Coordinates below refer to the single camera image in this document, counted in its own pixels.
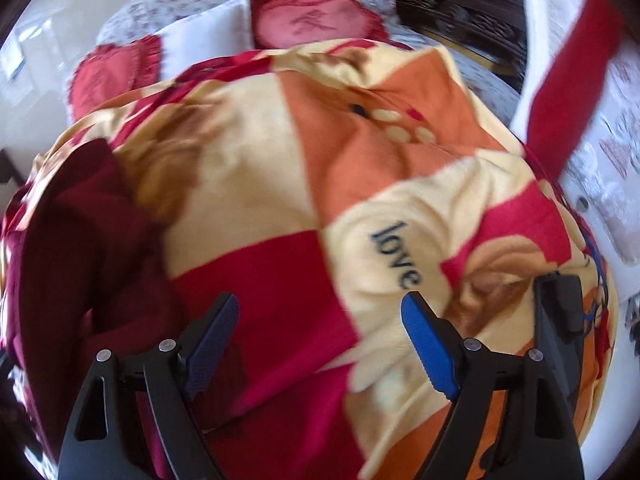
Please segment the maroon fleece garment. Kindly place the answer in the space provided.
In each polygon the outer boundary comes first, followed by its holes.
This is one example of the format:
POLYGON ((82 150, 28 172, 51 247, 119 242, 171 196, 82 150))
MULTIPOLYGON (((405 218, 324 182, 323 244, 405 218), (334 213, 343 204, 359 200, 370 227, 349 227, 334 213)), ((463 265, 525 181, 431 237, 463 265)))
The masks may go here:
POLYGON ((134 204, 107 142, 74 148, 9 220, 3 344, 26 376, 26 406, 59 458, 94 356, 149 351, 205 311, 168 276, 163 227, 134 204))

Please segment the patchwork love fleece blanket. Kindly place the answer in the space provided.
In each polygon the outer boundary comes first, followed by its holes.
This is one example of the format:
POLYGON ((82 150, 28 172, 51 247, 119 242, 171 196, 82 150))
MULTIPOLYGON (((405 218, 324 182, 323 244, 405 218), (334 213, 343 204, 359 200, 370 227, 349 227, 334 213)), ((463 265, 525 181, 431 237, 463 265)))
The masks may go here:
POLYGON ((163 229, 190 311, 239 323, 193 415, 230 479, 409 479, 448 402, 401 325, 410 290, 465 337, 523 353, 534 281, 582 286, 584 438, 616 307, 584 231, 443 48, 334 40, 194 65, 81 118, 38 156, 3 219, 104 140, 163 229))

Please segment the white chair with red cloth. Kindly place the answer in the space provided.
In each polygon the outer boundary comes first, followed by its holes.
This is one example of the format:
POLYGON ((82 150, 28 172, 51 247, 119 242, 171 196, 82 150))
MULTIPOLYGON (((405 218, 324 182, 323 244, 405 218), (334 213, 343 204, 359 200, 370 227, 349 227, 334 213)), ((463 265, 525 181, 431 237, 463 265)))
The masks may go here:
POLYGON ((611 0, 525 0, 527 63, 512 131, 582 190, 617 255, 639 261, 639 46, 611 0))

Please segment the red heart cushion left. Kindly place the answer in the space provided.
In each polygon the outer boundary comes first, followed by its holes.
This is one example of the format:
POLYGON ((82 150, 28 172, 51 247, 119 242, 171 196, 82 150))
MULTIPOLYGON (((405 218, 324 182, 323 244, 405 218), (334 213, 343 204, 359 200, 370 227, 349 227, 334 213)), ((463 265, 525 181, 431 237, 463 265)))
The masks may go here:
POLYGON ((70 77, 67 105, 73 120, 102 103, 160 80, 162 40, 148 35, 130 44, 99 44, 77 65, 70 77))

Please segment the red heart cushion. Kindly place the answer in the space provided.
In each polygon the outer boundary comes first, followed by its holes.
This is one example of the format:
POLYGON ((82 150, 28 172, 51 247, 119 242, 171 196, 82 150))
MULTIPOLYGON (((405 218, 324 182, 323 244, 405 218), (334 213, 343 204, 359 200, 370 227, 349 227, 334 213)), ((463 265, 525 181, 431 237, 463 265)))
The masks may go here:
POLYGON ((162 40, 148 35, 130 44, 99 44, 77 65, 70 77, 67 105, 73 120, 102 103, 160 80, 162 40))
POLYGON ((357 0, 252 0, 255 44, 287 49, 334 39, 387 41, 382 18, 357 0))

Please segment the dark carved wooden headboard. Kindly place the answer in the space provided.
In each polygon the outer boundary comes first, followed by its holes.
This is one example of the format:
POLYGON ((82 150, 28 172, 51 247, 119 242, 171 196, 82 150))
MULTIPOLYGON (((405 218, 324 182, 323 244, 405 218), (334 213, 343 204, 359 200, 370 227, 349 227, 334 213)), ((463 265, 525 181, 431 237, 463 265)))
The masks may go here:
POLYGON ((524 0, 395 0, 402 24, 474 51, 520 91, 527 60, 524 0))

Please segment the white pillow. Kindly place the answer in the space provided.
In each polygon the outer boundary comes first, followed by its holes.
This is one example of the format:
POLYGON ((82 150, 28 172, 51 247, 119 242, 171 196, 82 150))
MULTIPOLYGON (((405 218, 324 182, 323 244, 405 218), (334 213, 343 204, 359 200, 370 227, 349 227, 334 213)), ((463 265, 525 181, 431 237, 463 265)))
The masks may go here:
POLYGON ((250 0, 228 0, 175 21, 160 37, 160 79, 175 78, 194 64, 254 49, 250 0))

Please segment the red heart cushion right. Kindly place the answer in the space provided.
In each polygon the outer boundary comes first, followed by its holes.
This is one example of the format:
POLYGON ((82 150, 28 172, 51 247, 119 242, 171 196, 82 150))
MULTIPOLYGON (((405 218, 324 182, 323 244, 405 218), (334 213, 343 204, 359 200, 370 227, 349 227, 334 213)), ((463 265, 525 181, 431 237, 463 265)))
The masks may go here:
POLYGON ((334 39, 387 41, 382 18, 357 0, 252 0, 255 44, 287 49, 334 39))

